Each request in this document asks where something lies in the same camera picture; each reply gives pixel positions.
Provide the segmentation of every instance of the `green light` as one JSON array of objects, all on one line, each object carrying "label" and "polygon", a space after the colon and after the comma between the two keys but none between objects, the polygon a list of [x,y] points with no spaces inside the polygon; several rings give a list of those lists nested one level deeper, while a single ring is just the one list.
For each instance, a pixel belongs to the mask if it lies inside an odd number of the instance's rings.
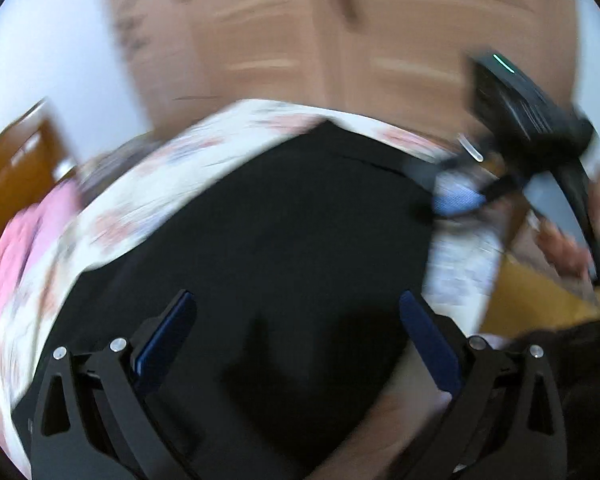
[{"label": "green light", "polygon": [[493,54],[493,57],[494,57],[495,59],[497,59],[497,60],[498,60],[498,62],[499,62],[499,63],[500,63],[500,64],[501,64],[501,65],[502,65],[504,68],[506,68],[507,70],[509,70],[509,72],[511,72],[512,74],[515,74],[515,73],[516,73],[516,72],[515,72],[515,70],[513,70],[513,69],[512,69],[512,68],[511,68],[509,65],[507,65],[507,64],[506,64],[506,63],[505,63],[503,60],[501,60],[501,59],[500,59],[498,56],[496,56],[495,54]]}]

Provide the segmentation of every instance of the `wooden cabinet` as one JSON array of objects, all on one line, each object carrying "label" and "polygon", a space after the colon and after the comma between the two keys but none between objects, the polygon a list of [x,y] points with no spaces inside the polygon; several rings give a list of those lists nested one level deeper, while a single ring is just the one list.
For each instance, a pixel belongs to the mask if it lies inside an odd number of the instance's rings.
[{"label": "wooden cabinet", "polygon": [[574,0],[111,1],[157,124],[259,97],[450,138],[472,127],[465,59],[484,46],[562,104],[573,85]]}]

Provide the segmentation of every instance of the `pink blanket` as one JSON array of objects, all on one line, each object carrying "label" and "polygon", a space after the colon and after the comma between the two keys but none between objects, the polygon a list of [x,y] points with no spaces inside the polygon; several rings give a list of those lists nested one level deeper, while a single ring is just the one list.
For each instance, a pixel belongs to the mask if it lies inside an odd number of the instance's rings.
[{"label": "pink blanket", "polygon": [[75,182],[55,187],[40,204],[14,216],[0,237],[0,314],[27,272],[80,211]]}]

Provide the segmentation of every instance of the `floral pattern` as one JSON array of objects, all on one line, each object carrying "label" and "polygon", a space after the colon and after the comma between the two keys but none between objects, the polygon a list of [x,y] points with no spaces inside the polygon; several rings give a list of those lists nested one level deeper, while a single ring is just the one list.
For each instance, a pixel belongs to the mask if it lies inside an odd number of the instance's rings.
[{"label": "floral pattern", "polygon": [[[133,249],[212,183],[322,118],[423,158],[446,153],[430,140],[371,118],[275,101],[241,101],[184,131],[113,183],[23,276],[0,318],[0,445],[25,476],[30,478],[30,465],[10,411],[29,387],[46,338],[80,273]],[[441,224],[432,245],[428,301],[466,332],[479,326],[498,267],[500,245],[493,233],[480,222],[464,229]],[[462,272],[450,272],[452,268]]]}]

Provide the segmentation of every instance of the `silver screw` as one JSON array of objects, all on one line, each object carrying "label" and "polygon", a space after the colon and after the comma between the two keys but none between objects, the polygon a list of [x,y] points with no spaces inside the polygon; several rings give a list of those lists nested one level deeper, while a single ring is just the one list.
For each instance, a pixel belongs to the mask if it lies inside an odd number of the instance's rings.
[{"label": "silver screw", "polygon": [[474,350],[484,350],[487,348],[487,342],[479,335],[472,335],[469,338],[469,346]]},{"label": "silver screw", "polygon": [[64,346],[59,346],[54,350],[54,359],[59,361],[66,355],[66,348]]},{"label": "silver screw", "polygon": [[115,338],[109,345],[113,352],[122,352],[126,348],[126,339],[123,337]]},{"label": "silver screw", "polygon": [[541,346],[531,345],[529,347],[529,353],[536,359],[539,359],[544,355],[544,350],[542,350]]}]

